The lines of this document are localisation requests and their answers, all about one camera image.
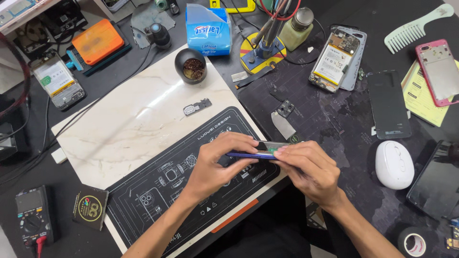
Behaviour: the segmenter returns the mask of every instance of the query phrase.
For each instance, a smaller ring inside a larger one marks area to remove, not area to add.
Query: phone back cover
[[[396,71],[369,73],[368,89],[378,139],[411,136],[402,87]]]

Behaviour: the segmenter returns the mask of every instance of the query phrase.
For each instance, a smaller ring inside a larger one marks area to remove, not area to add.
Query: computer mouse
[[[376,150],[376,175],[388,188],[407,188],[414,178],[414,165],[408,150],[400,143],[387,140]]]

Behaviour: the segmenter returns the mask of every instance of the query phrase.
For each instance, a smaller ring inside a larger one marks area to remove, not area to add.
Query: digital multimeter
[[[46,236],[46,243],[54,242],[46,187],[24,190],[16,195],[17,219],[24,245],[29,248]]]

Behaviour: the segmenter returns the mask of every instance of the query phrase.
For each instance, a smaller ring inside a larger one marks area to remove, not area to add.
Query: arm
[[[239,133],[226,132],[199,149],[193,172],[180,196],[171,207],[131,245],[123,258],[161,257],[177,229],[195,206],[228,183],[247,165],[257,159],[244,158],[227,168],[217,163],[231,150],[257,153],[258,141]]]
[[[274,156],[295,187],[341,223],[363,258],[403,258],[337,186],[340,170],[315,141],[284,146]]]

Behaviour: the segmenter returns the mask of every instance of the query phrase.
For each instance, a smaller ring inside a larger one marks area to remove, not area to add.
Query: white rubber eraser
[[[61,164],[62,162],[67,160],[67,156],[65,156],[65,153],[62,150],[62,148],[59,148],[55,152],[51,153],[51,156],[53,156],[54,161],[56,161],[57,164]]]

